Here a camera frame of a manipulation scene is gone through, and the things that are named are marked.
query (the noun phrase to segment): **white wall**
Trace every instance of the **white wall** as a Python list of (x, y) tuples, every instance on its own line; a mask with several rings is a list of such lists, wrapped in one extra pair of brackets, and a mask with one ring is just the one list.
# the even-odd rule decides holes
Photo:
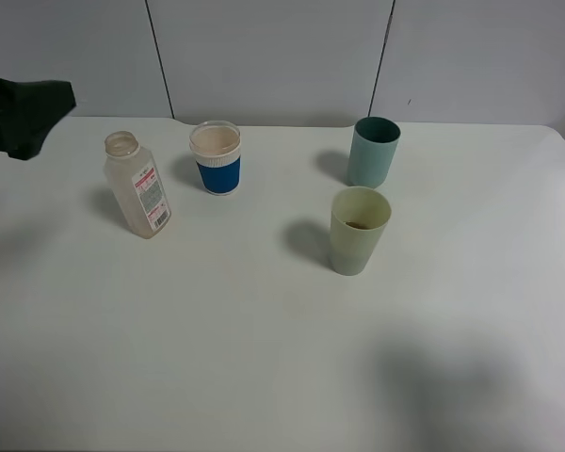
[(0, 0), (0, 77), (71, 81), (77, 116), (171, 116), (142, 0)]
[(391, 0), (152, 0), (176, 119), (350, 125), (368, 114)]
[(565, 120), (565, 0), (397, 0), (372, 114)]

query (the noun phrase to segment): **light green plastic cup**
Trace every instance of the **light green plastic cup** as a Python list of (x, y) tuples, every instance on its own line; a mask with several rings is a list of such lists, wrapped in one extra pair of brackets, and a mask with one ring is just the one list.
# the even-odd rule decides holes
[(332, 268), (346, 276), (364, 270), (391, 215), (385, 197), (372, 188), (353, 186), (337, 193), (331, 209)]

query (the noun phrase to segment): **brown liquid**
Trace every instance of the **brown liquid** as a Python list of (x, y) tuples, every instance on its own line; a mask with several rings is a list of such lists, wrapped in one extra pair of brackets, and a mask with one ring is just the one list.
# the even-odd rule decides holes
[(349, 226), (350, 228), (355, 228), (355, 229), (363, 229), (363, 230), (370, 229), (364, 226), (363, 224), (356, 223), (355, 221), (346, 221), (346, 225)]

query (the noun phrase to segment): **barcode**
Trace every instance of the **barcode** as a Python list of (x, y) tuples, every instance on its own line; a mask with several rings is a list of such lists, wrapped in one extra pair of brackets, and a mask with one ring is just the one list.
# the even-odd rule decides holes
[(168, 218), (168, 212), (166, 211), (163, 214), (161, 214), (161, 217), (157, 219), (157, 221), (154, 223), (154, 227), (158, 228), (159, 226), (161, 226), (167, 218)]

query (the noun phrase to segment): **cup rim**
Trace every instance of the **cup rim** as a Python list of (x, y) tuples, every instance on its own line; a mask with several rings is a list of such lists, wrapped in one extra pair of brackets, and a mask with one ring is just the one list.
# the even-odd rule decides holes
[[(195, 143), (192, 139), (193, 135), (200, 129), (202, 129), (203, 127), (206, 126), (225, 126), (225, 127), (229, 127), (231, 129), (233, 129), (236, 132), (236, 135), (238, 136), (238, 141), (234, 144), (231, 144), (230, 146), (227, 146), (225, 148), (222, 149), (228, 149), (230, 147), (232, 147), (232, 149), (230, 151), (227, 151), (226, 153), (219, 153), (217, 155), (207, 155), (205, 153), (200, 153), (199, 151), (196, 151), (197, 149), (200, 149), (201, 146), (199, 146), (197, 143)], [(197, 154), (200, 155), (203, 158), (221, 158), (221, 157), (225, 157), (230, 155), (231, 153), (233, 153), (234, 151), (236, 151), (238, 149), (238, 147), (241, 145), (241, 131), (238, 129), (238, 127), (236, 127), (234, 124), (232, 124), (231, 122), (228, 121), (204, 121), (201, 122), (200, 124), (197, 124), (195, 127), (193, 127), (193, 129), (190, 131), (190, 135), (189, 135), (189, 139), (190, 139), (190, 144), (192, 145), (190, 147), (190, 150)]]
[[(343, 220), (341, 220), (339, 217), (337, 217), (337, 214), (335, 213), (333, 206), (335, 205), (335, 202), (337, 201), (337, 198), (339, 198), (342, 194), (347, 193), (348, 191), (367, 191), (367, 192), (372, 192), (372, 193), (376, 193), (377, 196), (385, 203), (387, 204), (387, 207), (389, 207), (389, 217), (387, 217), (387, 219), (385, 220), (384, 223), (382, 223), (380, 226), (377, 226), (376, 228), (369, 228), (369, 229), (357, 229), (357, 228), (352, 228), (351, 226), (348, 226)], [(383, 227), (385, 227), (385, 225), (387, 223), (389, 223), (389, 220), (392, 218), (392, 205), (389, 203), (389, 201), (387, 200), (387, 198), (385, 198), (382, 194), (380, 194), (377, 190), (370, 188), (368, 186), (349, 186), (348, 188), (344, 188), (343, 190), (337, 192), (337, 194), (335, 195), (335, 197), (332, 199), (332, 205), (331, 205), (331, 214), (334, 216), (334, 218), (339, 221), (341, 224), (343, 224), (344, 227), (349, 228), (352, 231), (360, 231), (360, 233), (368, 233), (370, 231), (378, 231), (379, 229), (382, 229)]]
[[(367, 122), (367, 121), (376, 121), (376, 122), (379, 122), (381, 124), (385, 124), (386, 126), (391, 126), (394, 129), (394, 137), (395, 138), (387, 140), (387, 141), (375, 141), (375, 140), (372, 140), (372, 139), (368, 139), (367, 137), (365, 137), (360, 132), (360, 127), (363, 126), (364, 123)], [(368, 141), (369, 143), (374, 143), (374, 144), (393, 143), (394, 141), (398, 141), (400, 139), (400, 137), (402, 136), (402, 130), (399, 128), (399, 125), (397, 125), (395, 122), (388, 120), (387, 118), (383, 118), (381, 116), (367, 116), (365, 118), (358, 120), (358, 122), (356, 122), (356, 125), (354, 125), (354, 130), (356, 131), (356, 134), (358, 134), (358, 136), (361, 139), (364, 139), (364, 140)]]

